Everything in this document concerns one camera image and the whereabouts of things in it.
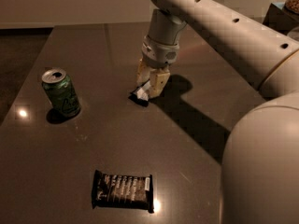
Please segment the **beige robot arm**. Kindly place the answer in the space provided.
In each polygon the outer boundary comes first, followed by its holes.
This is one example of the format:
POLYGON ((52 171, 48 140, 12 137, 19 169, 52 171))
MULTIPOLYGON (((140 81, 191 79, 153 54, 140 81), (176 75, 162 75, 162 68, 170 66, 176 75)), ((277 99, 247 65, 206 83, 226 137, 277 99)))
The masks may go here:
POLYGON ((225 145, 220 224, 299 224, 299 42, 213 0, 150 1, 138 98, 161 95, 191 27, 264 100, 225 145))

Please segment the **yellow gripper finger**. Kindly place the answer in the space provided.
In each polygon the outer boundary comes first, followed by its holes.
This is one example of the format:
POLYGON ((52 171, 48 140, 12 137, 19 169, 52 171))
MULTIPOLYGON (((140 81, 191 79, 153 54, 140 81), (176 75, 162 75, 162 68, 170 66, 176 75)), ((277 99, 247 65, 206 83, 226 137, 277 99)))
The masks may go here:
POLYGON ((152 69, 149 73, 149 83, 150 83, 150 87, 149 87, 149 98, 156 98, 158 97, 168 79, 170 78, 170 71, 169 71, 169 67, 165 67, 165 68, 158 68, 158 69, 152 69))
POLYGON ((136 85, 141 86, 150 79, 151 68, 143 61, 140 60, 137 67, 136 85))

